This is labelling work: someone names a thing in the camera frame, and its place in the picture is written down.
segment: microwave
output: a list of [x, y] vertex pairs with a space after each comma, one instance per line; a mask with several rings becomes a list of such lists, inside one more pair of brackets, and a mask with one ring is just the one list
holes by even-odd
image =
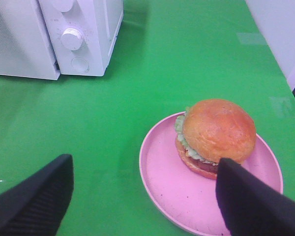
[[122, 0], [0, 0], [0, 75], [103, 76]]

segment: green table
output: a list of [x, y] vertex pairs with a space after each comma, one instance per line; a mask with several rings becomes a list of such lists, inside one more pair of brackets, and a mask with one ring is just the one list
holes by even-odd
[[140, 146], [162, 118], [225, 98], [254, 119], [295, 200], [295, 99], [258, 35], [243, 0], [125, 0], [104, 77], [0, 76], [0, 193], [71, 153], [59, 236], [188, 235], [149, 199]]

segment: burger patty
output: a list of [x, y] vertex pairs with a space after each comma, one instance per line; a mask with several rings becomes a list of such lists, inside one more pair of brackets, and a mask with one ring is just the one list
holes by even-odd
[[189, 158], [190, 162], [192, 162], [192, 164], [198, 166], [202, 170], [217, 174], [218, 165], [213, 166], [212, 164], [209, 164], [209, 163], [203, 163], [200, 160], [193, 159], [191, 156], [189, 156], [188, 158]]

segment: sesame-free bun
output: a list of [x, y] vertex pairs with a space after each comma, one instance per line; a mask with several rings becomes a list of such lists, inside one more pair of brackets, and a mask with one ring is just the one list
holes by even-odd
[[200, 156], [216, 163], [226, 157], [241, 164], [256, 143], [252, 118], [240, 106], [223, 99], [203, 100], [192, 106], [182, 133]]

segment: microwave dial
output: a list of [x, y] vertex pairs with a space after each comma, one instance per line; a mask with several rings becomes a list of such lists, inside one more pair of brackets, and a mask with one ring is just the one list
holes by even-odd
[[73, 7], [75, 0], [53, 0], [51, 1], [53, 7], [61, 12], [67, 12]]
[[81, 32], [74, 28], [67, 28], [62, 33], [60, 40], [62, 45], [71, 51], [81, 48], [85, 41]]

